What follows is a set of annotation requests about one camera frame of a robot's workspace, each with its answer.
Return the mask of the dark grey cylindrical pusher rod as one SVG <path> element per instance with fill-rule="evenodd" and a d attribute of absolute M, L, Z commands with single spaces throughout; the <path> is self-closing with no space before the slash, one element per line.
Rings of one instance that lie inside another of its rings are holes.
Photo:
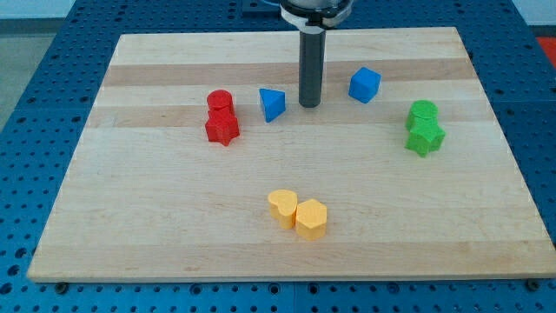
<path fill-rule="evenodd" d="M 299 104 L 315 108 L 321 103 L 326 31 L 300 33 Z"/>

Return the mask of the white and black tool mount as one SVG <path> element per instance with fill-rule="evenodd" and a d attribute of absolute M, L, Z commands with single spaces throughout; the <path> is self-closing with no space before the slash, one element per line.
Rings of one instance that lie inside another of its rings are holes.
<path fill-rule="evenodd" d="M 298 30 L 328 30 L 345 21 L 353 0 L 281 0 L 281 17 Z"/>

